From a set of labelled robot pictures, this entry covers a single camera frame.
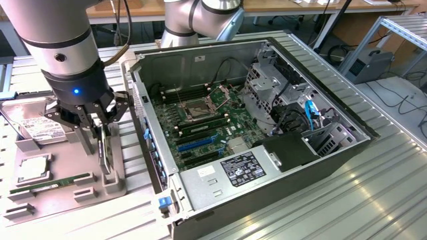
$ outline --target workbench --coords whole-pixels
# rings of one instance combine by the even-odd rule
[[[414,8],[419,5],[415,0],[403,0],[406,5],[406,11],[403,15],[407,15]],[[315,42],[317,48],[326,37],[326,34],[333,26],[333,22],[338,17],[339,11],[345,5],[345,0],[337,4],[330,4],[326,10],[327,14],[331,14],[321,36]],[[245,0],[243,2],[245,16],[246,17],[263,17],[263,16],[293,16],[293,15],[318,15],[325,12],[326,5],[318,3],[297,4],[291,0]],[[371,13],[371,12],[394,12],[397,11],[395,5],[374,6],[363,0],[353,0],[346,13]],[[117,18],[113,10],[97,11],[95,7],[87,9],[87,15],[90,17],[91,24],[114,24]],[[153,22],[166,20],[166,7],[163,0],[143,0],[143,7],[139,9],[131,9],[133,22]],[[121,22],[127,23],[126,12],[122,11]],[[28,55],[27,48],[20,41],[20,38],[15,32],[14,26],[8,21],[8,17],[0,10],[0,30],[10,42],[15,54],[18,56]]]
[[[421,142],[293,34],[282,31],[242,34],[237,40],[274,37],[311,73],[381,134],[381,139],[326,179],[210,233],[205,240],[231,239],[426,239],[427,155]],[[133,51],[157,48],[154,43]],[[99,50],[107,60],[119,48]],[[119,64],[106,68],[109,83],[123,90]],[[48,84],[31,56],[15,58],[11,90],[47,90]],[[151,205],[154,188],[127,113],[119,123],[129,194],[98,205],[58,213],[44,219],[0,227],[8,239],[44,236],[54,239],[171,239],[169,228],[157,223]],[[0,124],[0,135],[14,138]],[[14,144],[2,142],[0,173],[14,158]],[[6,197],[0,198],[0,209]]]

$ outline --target power supply label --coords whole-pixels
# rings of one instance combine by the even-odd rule
[[[239,187],[255,179],[267,175],[253,152],[247,152],[221,162],[226,174],[235,187]]]

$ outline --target blue pcie slot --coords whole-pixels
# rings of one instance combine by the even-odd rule
[[[205,140],[201,140],[201,141],[197,141],[194,143],[190,143],[190,144],[186,144],[183,146],[179,146],[178,147],[178,152],[183,152],[183,151],[195,149],[195,148],[198,148],[198,147],[201,147],[203,145],[213,144],[215,142],[218,136],[219,136],[219,134],[217,134],[215,136],[211,136],[210,138],[207,138]]]

